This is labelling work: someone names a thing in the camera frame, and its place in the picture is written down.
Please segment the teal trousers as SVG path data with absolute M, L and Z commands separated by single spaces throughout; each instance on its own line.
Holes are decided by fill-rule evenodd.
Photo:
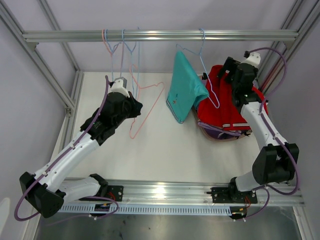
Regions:
M 192 107 L 209 97 L 209 92 L 197 76 L 182 51 L 174 58 L 173 72 L 166 105 L 174 119 L 183 124 Z

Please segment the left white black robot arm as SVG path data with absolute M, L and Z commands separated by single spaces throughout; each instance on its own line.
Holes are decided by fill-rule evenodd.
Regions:
M 25 172 L 20 176 L 23 196 L 38 214 L 50 218 L 66 203 L 92 197 L 101 201 L 109 196 L 109 183 L 97 173 L 70 184 L 63 182 L 82 160 L 115 134 L 124 120 L 139 116 L 142 107 L 131 93 L 108 93 L 54 160 L 34 174 Z

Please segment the light blue wire hanger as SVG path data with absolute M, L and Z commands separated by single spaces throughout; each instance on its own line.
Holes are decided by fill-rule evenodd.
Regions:
M 107 38 L 108 30 L 107 30 L 107 29 L 105 29 L 105 31 L 106 31 L 106 40 L 107 40 L 107 42 L 108 42 L 108 44 L 109 44 L 110 48 L 111 48 L 111 49 L 112 49 L 112 51 L 113 51 L 113 59 L 114 59 L 114 53 L 115 53 L 115 52 L 116 52 L 116 50 L 118 49 L 118 47 L 119 47 L 119 45 L 121 44 L 121 42 L 118 42 L 118 43 L 116 43 L 114 46 L 112 46 L 112 45 L 109 43 L 108 38 Z

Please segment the pale blue wire hanger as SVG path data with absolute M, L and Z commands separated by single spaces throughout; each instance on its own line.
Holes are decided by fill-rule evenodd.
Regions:
M 212 103 L 212 105 L 216 108 L 216 109 L 219 109 L 220 108 L 220 101 L 219 101 L 219 98 L 216 94 L 216 92 L 214 91 L 214 88 L 213 88 L 213 84 L 211 82 L 211 78 L 208 74 L 208 71 L 207 71 L 207 68 L 205 66 L 205 63 L 204 63 L 204 60 L 203 60 L 203 48 L 204 48 L 204 45 L 205 45 L 205 41 L 206 41 L 206 33 L 205 33 L 205 30 L 203 28 L 199 28 L 199 31 L 201 32 L 201 47 L 199 49 L 198 52 L 194 52 L 186 47 L 183 47 L 182 45 L 180 45 L 179 43 L 177 43 L 175 45 L 176 48 L 180 48 L 182 51 L 188 51 L 189 53 L 192 53 L 193 55 L 196 55 L 196 56 L 199 56 L 199 59 L 201 61 L 201 64 L 202 64 L 202 67 L 203 67 L 203 70 L 204 70 L 204 73 L 206 74 L 207 76 L 207 81 L 209 82 L 209 85 L 210 85 L 210 89 L 209 89 L 209 92 L 213 94 L 214 98 L 215 98 L 215 101 L 212 100 L 212 98 L 209 96 L 209 100 L 210 102 Z

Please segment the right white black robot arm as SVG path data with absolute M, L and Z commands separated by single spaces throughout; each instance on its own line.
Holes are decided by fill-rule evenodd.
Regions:
M 244 61 L 228 57 L 217 77 L 231 87 L 231 100 L 251 128 L 259 154 L 248 173 L 234 177 L 228 184 L 227 195 L 231 202 L 243 203 L 255 191 L 297 178 L 299 148 L 289 143 L 276 129 L 266 110 L 264 96 L 254 91 L 253 81 L 258 74 L 261 57 L 253 52 Z

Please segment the lilac trousers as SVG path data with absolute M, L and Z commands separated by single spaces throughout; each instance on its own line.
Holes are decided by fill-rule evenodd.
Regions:
M 213 126 L 202 121 L 198 121 L 197 125 L 205 136 L 219 141 L 237 140 L 245 136 L 250 136 L 252 133 L 251 130 L 223 130 L 220 127 Z

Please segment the red trousers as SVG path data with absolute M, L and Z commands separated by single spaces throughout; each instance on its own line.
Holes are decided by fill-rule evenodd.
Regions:
M 249 124 L 241 116 L 236 107 L 232 103 L 232 87 L 225 82 L 224 77 L 219 79 L 219 73 L 222 65 L 214 65 L 209 73 L 213 90 L 217 94 L 220 102 L 220 108 L 216 109 L 209 98 L 202 100 L 197 107 L 197 121 L 209 124 L 226 131 L 246 131 L 251 130 Z M 207 81 L 206 89 L 210 91 L 210 84 Z M 214 95 L 210 92 L 209 96 L 215 101 Z

